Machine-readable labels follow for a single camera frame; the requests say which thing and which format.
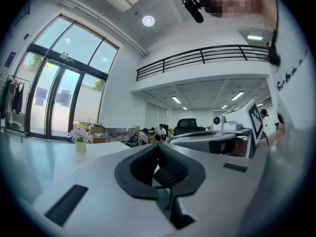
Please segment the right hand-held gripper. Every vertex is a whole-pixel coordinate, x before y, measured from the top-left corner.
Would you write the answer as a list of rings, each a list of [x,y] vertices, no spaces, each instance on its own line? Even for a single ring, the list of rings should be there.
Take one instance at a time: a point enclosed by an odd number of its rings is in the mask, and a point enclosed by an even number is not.
[[[250,100],[215,117],[212,130],[176,135],[168,142],[191,150],[230,155],[236,140],[244,137],[245,157],[253,158],[262,133],[260,112],[255,100]]]

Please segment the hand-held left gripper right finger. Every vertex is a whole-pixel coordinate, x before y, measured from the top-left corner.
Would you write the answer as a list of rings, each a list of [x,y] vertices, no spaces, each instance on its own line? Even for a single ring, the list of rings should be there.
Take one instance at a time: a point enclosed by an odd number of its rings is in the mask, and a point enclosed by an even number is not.
[[[194,194],[206,178],[203,165],[170,148],[166,144],[156,147],[159,169],[153,178],[163,187],[171,189],[174,197]]]

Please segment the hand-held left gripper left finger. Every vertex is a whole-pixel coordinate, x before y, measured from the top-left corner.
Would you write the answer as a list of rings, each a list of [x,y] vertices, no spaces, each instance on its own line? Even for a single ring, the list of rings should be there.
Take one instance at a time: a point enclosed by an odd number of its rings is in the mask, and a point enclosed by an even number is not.
[[[157,165],[156,146],[151,145],[117,164],[115,168],[116,181],[133,198],[158,199],[158,192],[152,186]]]

